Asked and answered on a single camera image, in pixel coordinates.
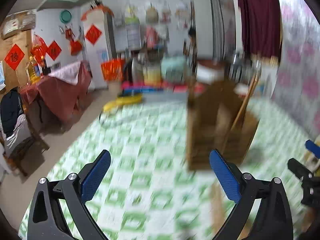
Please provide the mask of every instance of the blue gripper pad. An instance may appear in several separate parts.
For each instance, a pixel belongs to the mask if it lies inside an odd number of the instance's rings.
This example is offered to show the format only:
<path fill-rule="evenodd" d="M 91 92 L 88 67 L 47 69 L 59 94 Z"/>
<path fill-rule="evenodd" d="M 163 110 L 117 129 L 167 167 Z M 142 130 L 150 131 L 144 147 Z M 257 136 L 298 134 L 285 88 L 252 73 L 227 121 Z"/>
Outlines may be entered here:
<path fill-rule="evenodd" d="M 308 140 L 305 144 L 308 151 L 312 152 L 318 159 L 320 159 L 320 147 L 313 141 Z"/>
<path fill-rule="evenodd" d="M 228 199 L 238 203 L 241 198 L 240 184 L 236 180 L 236 177 L 233 175 L 228 165 L 216 150 L 210 152 L 209 161 L 210 166 L 216 174 Z"/>
<path fill-rule="evenodd" d="M 94 167 L 91 168 L 88 175 L 81 184 L 81 202 L 85 203 L 92 200 L 96 193 L 104 175 L 107 173 L 111 164 L 110 152 L 105 151 L 102 157 L 97 161 Z"/>

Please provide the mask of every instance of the yellow tool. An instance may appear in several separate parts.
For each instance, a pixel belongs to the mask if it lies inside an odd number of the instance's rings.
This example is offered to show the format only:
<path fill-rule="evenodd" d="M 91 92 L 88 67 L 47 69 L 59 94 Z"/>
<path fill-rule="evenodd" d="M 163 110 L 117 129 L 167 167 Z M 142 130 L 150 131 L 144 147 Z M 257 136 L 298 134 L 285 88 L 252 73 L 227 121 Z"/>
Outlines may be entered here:
<path fill-rule="evenodd" d="M 113 108 L 121 107 L 124 105 L 133 105 L 133 104 L 137 104 L 137 103 L 141 103 L 141 102 L 142 102 L 142 94 L 141 93 L 134 95 L 134 96 L 120 96 L 115 101 L 111 101 L 111 102 L 106 103 L 103 106 L 102 112 L 108 113 Z"/>

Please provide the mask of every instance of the wooden cabinet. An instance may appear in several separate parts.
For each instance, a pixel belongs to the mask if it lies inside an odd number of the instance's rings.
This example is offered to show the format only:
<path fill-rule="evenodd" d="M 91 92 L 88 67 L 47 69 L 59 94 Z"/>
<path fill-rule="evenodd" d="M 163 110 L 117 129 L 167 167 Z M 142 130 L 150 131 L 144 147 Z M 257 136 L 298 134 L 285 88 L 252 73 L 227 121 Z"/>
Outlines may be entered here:
<path fill-rule="evenodd" d="M 25 54 L 20 64 L 13 70 L 9 65 L 4 61 L 4 58 L 7 56 L 10 49 L 14 44 L 17 44 L 19 48 Z M 4 83 L 6 87 L 0 91 L 0 100 L 3 95 L 9 92 L 14 87 L 23 87 L 28 83 L 28 77 L 26 73 L 26 65 L 29 61 L 30 49 L 31 49 L 31 30 L 20 32 L 15 36 L 2 40 L 0 38 L 0 61 L 3 64 L 4 71 Z"/>

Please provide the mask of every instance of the floral wallpaper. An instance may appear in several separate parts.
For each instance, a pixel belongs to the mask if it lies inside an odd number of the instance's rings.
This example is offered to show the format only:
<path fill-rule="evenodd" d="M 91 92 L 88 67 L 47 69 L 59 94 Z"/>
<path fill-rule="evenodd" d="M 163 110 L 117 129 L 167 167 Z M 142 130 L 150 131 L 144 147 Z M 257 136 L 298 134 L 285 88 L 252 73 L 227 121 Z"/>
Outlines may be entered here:
<path fill-rule="evenodd" d="M 283 43 L 272 99 L 311 138 L 320 134 L 320 25 L 304 0 L 279 0 Z"/>

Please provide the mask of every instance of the green and white tablecloth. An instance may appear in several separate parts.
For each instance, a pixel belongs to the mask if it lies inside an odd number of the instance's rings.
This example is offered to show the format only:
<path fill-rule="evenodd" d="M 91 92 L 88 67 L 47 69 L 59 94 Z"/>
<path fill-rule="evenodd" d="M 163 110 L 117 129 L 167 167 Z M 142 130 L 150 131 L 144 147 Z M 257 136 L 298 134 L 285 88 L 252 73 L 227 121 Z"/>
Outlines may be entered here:
<path fill-rule="evenodd" d="M 302 161 L 308 136 L 269 101 L 252 99 L 249 108 L 260 123 L 240 169 L 257 179 L 282 179 L 297 236 L 304 210 L 302 189 L 287 161 Z M 126 106 L 104 119 L 104 125 L 96 119 L 82 133 L 47 178 L 65 179 L 107 149 L 111 166 L 86 206 L 110 240 L 212 239 L 209 192 L 216 178 L 212 171 L 187 171 L 185 103 Z M 224 196 L 223 205 L 229 213 L 234 204 Z M 258 206 L 256 201 L 251 216 Z M 73 236 L 82 239 L 65 201 L 61 207 Z M 29 208 L 19 229 L 22 239 L 27 238 L 28 215 Z"/>

